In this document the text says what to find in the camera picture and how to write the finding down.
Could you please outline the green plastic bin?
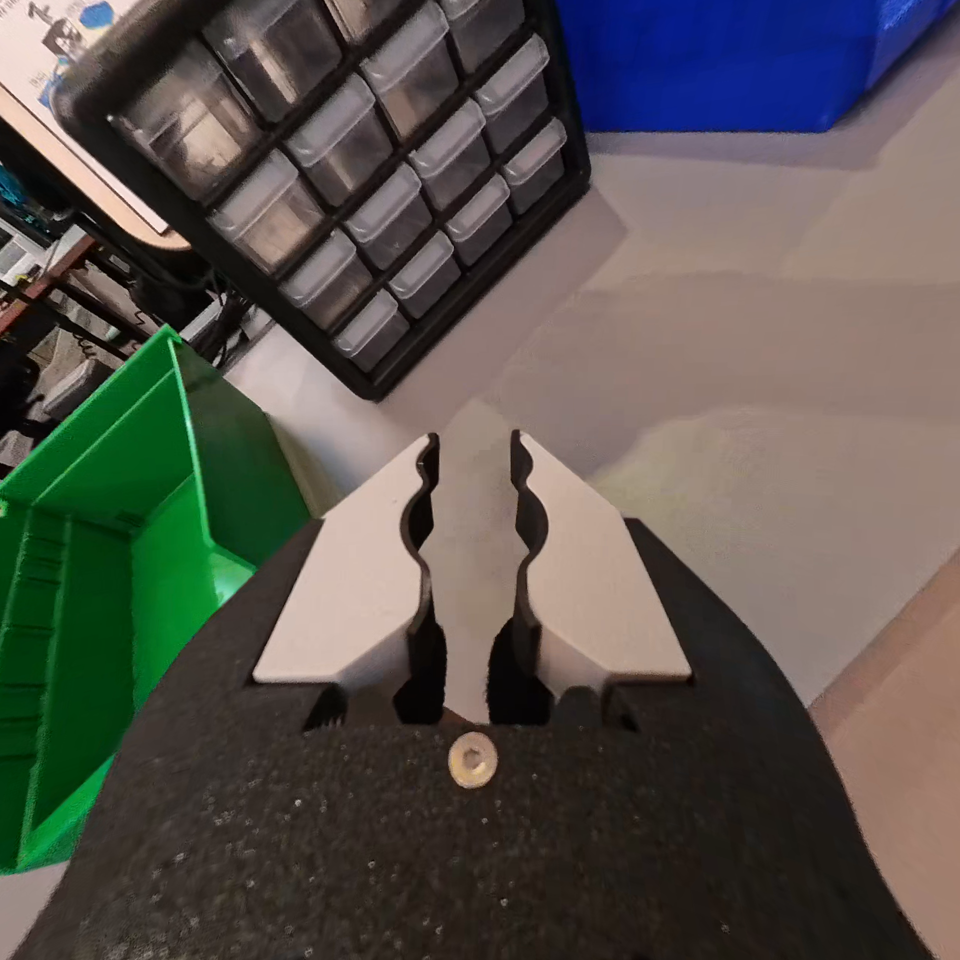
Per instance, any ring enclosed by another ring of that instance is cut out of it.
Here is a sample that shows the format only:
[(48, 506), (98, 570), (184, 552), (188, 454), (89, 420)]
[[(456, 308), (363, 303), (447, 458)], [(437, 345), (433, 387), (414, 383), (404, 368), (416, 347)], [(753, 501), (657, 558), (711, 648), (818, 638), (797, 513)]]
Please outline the green plastic bin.
[(168, 328), (6, 477), (2, 875), (71, 857), (163, 674), (308, 519), (266, 414)]

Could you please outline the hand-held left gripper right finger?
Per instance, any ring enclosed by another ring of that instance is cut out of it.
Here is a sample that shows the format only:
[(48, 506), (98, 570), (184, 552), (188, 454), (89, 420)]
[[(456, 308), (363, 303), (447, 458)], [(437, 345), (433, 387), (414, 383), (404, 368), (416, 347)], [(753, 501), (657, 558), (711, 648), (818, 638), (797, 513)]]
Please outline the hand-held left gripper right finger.
[(510, 435), (516, 575), (511, 643), (546, 687), (685, 683), (692, 678), (620, 511), (530, 434)]

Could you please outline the blue plastic bin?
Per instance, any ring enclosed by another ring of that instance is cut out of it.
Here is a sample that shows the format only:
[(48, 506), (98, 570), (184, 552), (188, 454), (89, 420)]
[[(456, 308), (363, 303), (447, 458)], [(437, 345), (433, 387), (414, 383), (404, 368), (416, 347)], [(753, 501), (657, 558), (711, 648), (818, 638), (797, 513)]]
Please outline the blue plastic bin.
[(832, 128), (958, 2), (560, 1), (591, 133)]

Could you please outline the white instruction poster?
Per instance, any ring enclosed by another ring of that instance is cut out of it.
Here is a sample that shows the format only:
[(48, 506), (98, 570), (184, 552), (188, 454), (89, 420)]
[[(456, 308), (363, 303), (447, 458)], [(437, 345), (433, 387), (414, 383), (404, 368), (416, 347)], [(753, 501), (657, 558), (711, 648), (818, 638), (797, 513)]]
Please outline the white instruction poster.
[(153, 240), (168, 224), (96, 161), (57, 121), (53, 95), (69, 67), (105, 37), (134, 1), (3, 1), (2, 118), (118, 224)]

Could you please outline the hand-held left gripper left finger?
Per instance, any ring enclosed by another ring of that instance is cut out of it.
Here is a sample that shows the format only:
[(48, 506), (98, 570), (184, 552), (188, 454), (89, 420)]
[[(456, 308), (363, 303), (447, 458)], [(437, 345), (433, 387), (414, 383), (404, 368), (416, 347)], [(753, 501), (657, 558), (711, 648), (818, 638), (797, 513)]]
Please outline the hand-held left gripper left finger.
[(430, 658), (439, 436), (427, 433), (321, 518), (252, 679), (260, 685), (400, 687)]

